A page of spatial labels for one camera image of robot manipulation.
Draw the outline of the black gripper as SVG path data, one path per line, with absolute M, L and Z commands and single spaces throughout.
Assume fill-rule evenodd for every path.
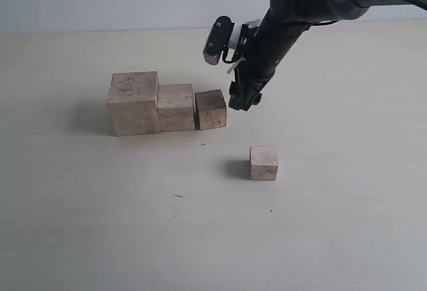
M 261 102 L 262 91 L 276 68 L 302 33 L 310 28 L 304 21 L 282 21 L 268 10 L 258 29 L 244 47 L 243 61 L 234 69 L 228 106 L 248 111 Z M 245 86 L 245 97 L 241 86 Z

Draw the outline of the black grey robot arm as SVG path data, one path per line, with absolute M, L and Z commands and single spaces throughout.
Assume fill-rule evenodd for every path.
M 426 0 L 270 0 L 264 18 L 245 25 L 241 61 L 234 67 L 229 107 L 247 111 L 259 104 L 262 89 L 276 67 L 302 33 L 313 26 L 355 20 L 369 8 L 414 5 L 426 8 Z

